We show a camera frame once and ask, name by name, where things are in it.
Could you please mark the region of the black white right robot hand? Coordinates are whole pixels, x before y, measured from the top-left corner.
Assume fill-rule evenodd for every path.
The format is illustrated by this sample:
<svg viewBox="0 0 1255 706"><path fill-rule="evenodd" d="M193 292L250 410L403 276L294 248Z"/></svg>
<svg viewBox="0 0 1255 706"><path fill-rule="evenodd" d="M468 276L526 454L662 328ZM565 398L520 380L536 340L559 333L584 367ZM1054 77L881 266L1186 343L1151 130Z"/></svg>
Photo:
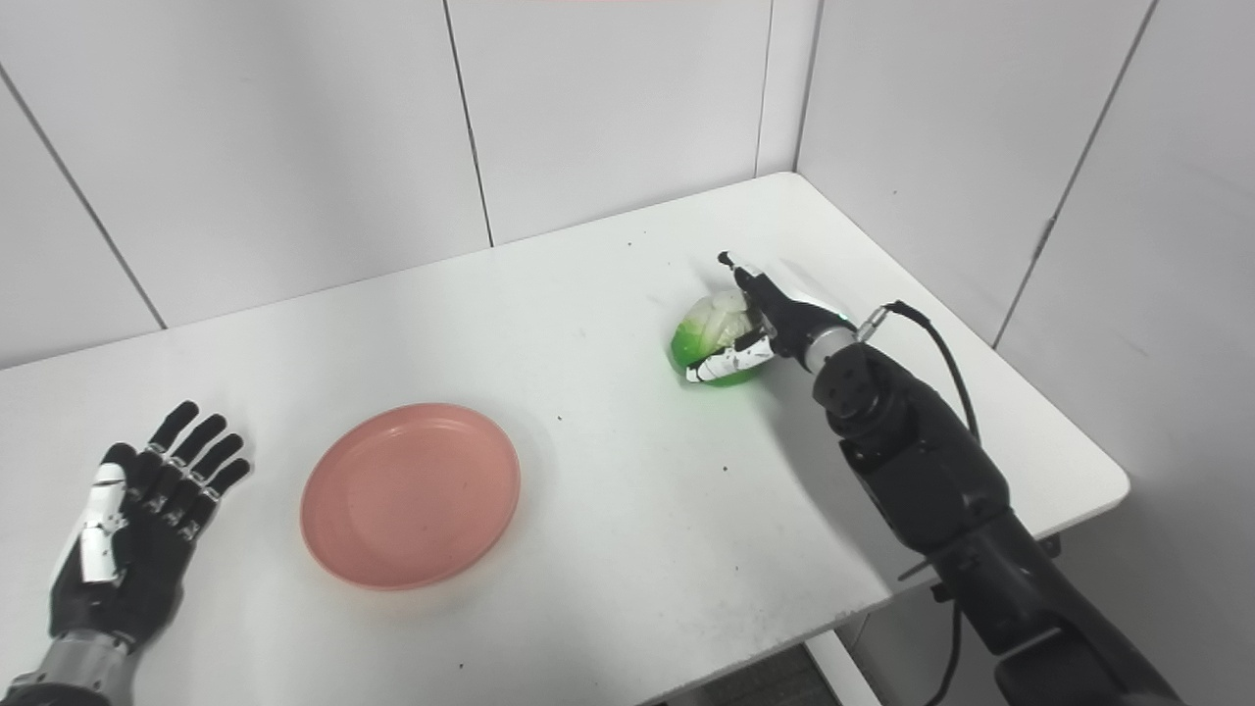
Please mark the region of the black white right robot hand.
<svg viewBox="0 0 1255 706"><path fill-rule="evenodd" d="M857 344L858 329L842 313L792 298L766 272L729 251L722 251L717 260L730 270L750 327L730 344L681 365L686 381L712 384L748 374L773 359L793 359L816 374L838 350Z"/></svg>

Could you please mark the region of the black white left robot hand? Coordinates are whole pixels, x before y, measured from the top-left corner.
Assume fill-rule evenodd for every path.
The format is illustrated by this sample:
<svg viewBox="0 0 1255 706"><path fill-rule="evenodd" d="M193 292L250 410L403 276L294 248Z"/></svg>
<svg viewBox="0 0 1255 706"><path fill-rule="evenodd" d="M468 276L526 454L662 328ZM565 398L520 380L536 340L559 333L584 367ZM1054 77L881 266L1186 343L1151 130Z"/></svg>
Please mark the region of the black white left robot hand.
<svg viewBox="0 0 1255 706"><path fill-rule="evenodd" d="M252 470L243 446L191 399L143 445L109 446L51 584L50 637L90 631L128 651L157 637L174 619L200 537Z"/></svg>

